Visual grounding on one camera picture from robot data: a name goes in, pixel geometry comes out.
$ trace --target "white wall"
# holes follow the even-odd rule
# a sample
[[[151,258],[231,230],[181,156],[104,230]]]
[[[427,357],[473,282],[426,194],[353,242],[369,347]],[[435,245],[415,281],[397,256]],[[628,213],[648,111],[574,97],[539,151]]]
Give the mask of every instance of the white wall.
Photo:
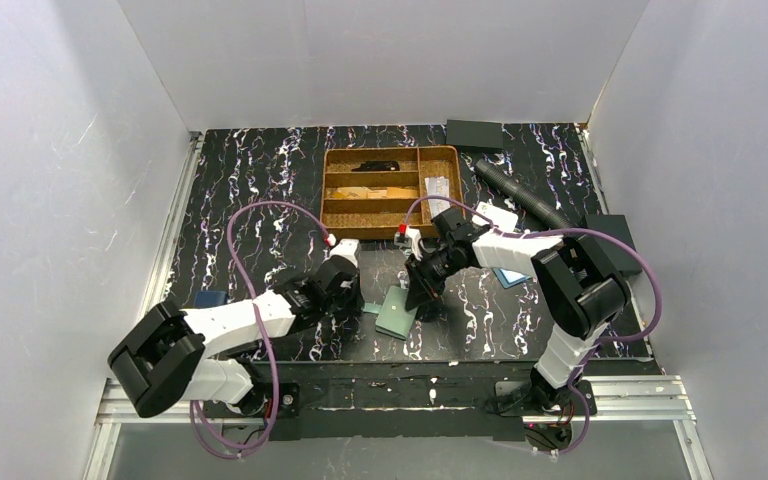
[[[584,122],[648,0],[120,0],[191,130]]]
[[[115,0],[0,1],[0,479],[80,477],[188,137]]]
[[[591,132],[714,475],[768,478],[768,2],[650,2]]]

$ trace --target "marble tabletop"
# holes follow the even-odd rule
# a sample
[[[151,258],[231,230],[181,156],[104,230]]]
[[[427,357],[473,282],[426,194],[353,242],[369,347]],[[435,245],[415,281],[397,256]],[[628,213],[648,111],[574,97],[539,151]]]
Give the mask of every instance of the marble tabletop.
[[[461,152],[461,187],[469,205],[487,201],[519,213],[519,228],[544,227],[472,174],[486,158],[577,221],[599,213],[576,127],[572,124],[506,124],[504,153]],[[283,200],[318,214],[325,152],[444,144],[443,125],[305,127],[210,130],[205,134],[186,216],[165,297],[191,306],[201,290],[225,290],[246,298],[228,253],[225,227],[240,207],[257,200]],[[312,270],[325,247],[309,219],[294,211],[260,209],[238,221],[235,246],[258,293],[295,273]],[[367,302],[382,303],[404,273],[405,253],[392,242],[362,242],[361,287]],[[375,316],[323,320],[316,328],[275,339],[284,361],[510,360],[538,358],[552,319],[534,281],[503,289],[489,270],[469,269],[449,278],[440,305],[420,310],[407,341],[375,331]],[[640,327],[629,307],[606,331],[628,335]],[[262,349],[254,352],[263,358]],[[648,357],[643,342],[607,344],[600,356]]]

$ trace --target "black box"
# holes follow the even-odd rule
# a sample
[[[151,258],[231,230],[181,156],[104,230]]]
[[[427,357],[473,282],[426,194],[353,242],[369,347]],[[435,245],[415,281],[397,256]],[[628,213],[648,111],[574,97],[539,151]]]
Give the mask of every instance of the black box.
[[[454,145],[459,150],[500,151],[502,150],[502,124],[447,120],[446,143]]]
[[[631,232],[628,230],[628,223],[625,220],[625,215],[592,215],[587,214],[581,219],[581,226],[583,228],[589,228],[596,230],[597,232],[607,233],[608,235],[620,240],[624,244],[634,248],[634,240],[631,238]],[[605,253],[608,258],[617,267],[617,270],[626,278],[630,278],[633,275],[639,274],[642,270],[637,260],[633,259],[629,254],[625,253],[620,247],[613,245],[605,240],[596,239],[596,242]]]

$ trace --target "black cylinder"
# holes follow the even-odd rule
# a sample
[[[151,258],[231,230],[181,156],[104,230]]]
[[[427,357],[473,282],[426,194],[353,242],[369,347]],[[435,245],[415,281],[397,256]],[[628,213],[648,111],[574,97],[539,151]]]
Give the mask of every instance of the black cylinder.
[[[551,205],[541,200],[537,195],[528,191],[513,178],[505,175],[487,160],[479,160],[475,164],[475,174],[484,179],[487,185],[511,197],[514,202],[526,212],[537,217],[551,229],[570,228],[573,224]]]

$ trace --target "wooden tray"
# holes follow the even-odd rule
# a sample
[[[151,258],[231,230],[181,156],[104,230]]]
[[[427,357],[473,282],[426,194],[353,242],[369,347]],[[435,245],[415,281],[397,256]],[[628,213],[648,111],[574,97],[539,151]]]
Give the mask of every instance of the wooden tray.
[[[352,172],[370,160],[395,161],[399,171]],[[392,240],[405,219],[413,198],[333,199],[329,191],[338,187],[414,187],[427,195],[427,177],[449,179],[449,196],[463,201],[458,152],[451,146],[348,148],[325,152],[325,174],[320,218],[338,239]],[[423,237],[436,237],[431,224],[428,202],[414,210],[411,227],[418,228]]]

